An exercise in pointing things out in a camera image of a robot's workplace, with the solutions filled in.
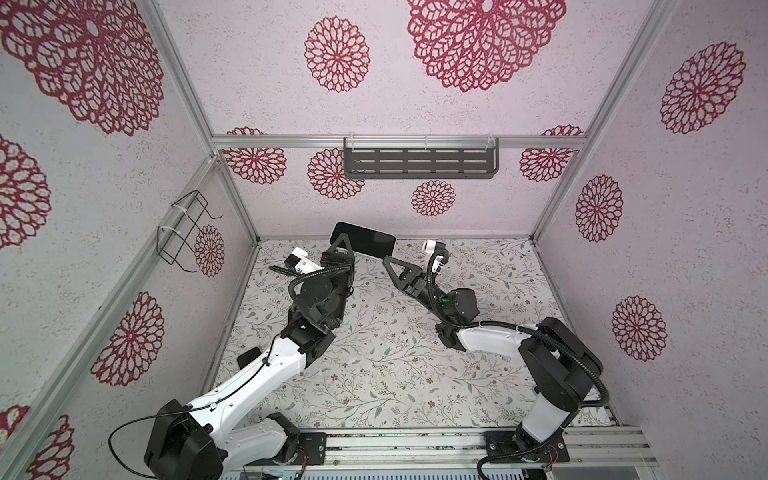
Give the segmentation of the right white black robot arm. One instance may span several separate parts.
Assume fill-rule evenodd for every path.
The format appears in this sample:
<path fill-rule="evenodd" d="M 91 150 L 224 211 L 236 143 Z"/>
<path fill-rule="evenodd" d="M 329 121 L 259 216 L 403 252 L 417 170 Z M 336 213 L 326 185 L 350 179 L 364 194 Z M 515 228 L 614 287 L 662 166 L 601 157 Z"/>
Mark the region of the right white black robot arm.
<path fill-rule="evenodd" d="M 435 330 L 446 348 L 520 355 L 534 381 L 536 399 L 516 428 L 518 449 L 551 443 L 581 410 L 607 405 L 610 394 L 601 379 L 601 361 L 562 321 L 547 317 L 526 326 L 479 320 L 472 289 L 445 292 L 437 286 L 438 273 L 448 257 L 447 251 L 437 250 L 421 268 L 386 256 L 383 265 L 397 290 L 437 318 Z"/>

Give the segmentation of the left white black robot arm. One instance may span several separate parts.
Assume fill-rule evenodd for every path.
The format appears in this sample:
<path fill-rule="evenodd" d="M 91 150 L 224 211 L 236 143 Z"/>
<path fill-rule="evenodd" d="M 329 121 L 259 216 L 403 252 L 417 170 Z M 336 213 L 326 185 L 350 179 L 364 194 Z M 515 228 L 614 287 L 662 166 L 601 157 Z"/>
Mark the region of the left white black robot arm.
<path fill-rule="evenodd" d="M 245 416 L 299 376 L 330 347 L 352 293 L 355 258 L 341 234 L 320 267 L 291 280 L 286 326 L 269 347 L 228 380 L 187 404 L 172 400 L 154 417 L 144 463 L 155 479 L 218 479 L 255 461 L 287 464 L 299 454 L 300 430 L 273 413 L 251 427 Z"/>

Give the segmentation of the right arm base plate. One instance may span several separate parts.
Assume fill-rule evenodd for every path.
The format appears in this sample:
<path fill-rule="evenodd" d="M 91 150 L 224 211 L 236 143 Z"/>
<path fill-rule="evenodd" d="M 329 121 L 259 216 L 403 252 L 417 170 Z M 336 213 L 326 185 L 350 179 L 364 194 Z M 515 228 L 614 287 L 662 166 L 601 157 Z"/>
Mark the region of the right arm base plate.
<path fill-rule="evenodd" d="M 544 440 L 535 440 L 522 429 L 488 431 L 483 434 L 491 463 L 566 463 L 570 454 L 559 429 Z"/>

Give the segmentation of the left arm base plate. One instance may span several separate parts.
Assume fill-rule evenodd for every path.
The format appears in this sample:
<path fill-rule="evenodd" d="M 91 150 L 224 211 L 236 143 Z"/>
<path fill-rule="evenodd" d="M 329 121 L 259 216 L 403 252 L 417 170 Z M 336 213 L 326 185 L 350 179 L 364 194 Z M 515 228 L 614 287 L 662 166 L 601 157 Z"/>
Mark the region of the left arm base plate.
<path fill-rule="evenodd" d="M 289 437 L 286 445 L 269 459 L 265 465 L 319 466 L 325 463 L 328 435 L 320 433 L 300 433 Z"/>

